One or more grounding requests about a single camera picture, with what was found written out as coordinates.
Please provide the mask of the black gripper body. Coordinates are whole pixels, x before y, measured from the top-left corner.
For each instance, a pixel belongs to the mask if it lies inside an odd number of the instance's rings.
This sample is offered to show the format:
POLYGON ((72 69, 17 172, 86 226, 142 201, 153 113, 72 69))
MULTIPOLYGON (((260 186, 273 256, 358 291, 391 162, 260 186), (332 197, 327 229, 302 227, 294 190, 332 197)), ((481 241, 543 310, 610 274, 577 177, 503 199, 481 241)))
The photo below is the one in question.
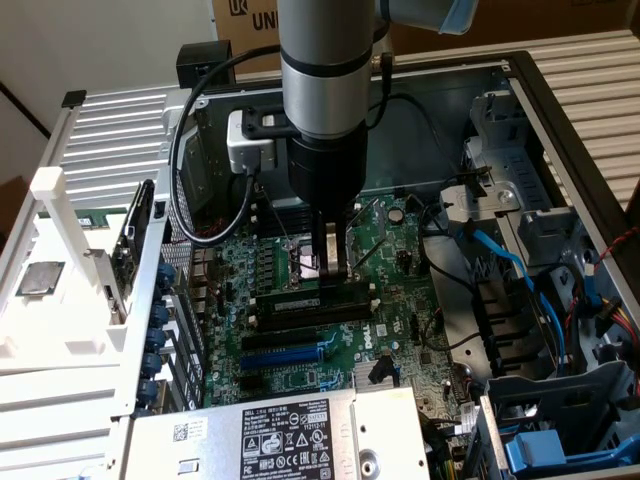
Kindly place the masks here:
POLYGON ((368 128, 361 122, 337 139, 286 139, 289 185, 313 210, 342 215, 366 179, 368 128))

